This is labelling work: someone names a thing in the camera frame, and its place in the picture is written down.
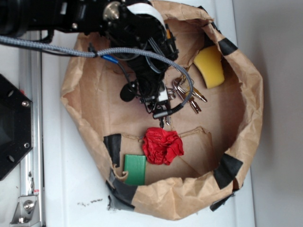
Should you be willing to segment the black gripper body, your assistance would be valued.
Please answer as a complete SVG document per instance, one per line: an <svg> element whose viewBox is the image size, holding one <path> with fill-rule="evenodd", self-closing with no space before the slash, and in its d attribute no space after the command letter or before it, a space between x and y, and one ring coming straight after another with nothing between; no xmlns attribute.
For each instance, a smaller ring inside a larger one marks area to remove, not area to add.
<svg viewBox="0 0 303 227"><path fill-rule="evenodd" d="M105 6L104 20L112 48L150 51L172 61L177 59L175 38L160 12L149 2L112 1ZM121 91L123 100L131 101L138 92L145 103L167 101L163 79L168 64L138 53L116 53L115 56L125 61L136 76L135 84Z"/></svg>

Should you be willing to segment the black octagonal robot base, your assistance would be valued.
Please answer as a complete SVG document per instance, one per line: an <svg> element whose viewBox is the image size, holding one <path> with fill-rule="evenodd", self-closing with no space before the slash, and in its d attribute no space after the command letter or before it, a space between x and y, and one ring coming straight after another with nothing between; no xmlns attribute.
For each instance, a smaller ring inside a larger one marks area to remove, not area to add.
<svg viewBox="0 0 303 227"><path fill-rule="evenodd" d="M32 149L32 101L0 76L0 179Z"/></svg>

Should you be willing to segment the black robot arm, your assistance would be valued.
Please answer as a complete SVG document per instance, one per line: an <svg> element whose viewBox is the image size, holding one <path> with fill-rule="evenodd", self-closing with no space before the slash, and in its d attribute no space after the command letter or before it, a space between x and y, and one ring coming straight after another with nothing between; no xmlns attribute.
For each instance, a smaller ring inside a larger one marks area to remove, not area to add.
<svg viewBox="0 0 303 227"><path fill-rule="evenodd" d="M108 51L74 51L51 45L55 31L98 33ZM125 61L135 80L123 87L121 99L136 96L148 107L168 102L164 74L178 57L175 38L160 12L147 0L3 0L0 3L0 42L73 57L102 57Z"/></svg>

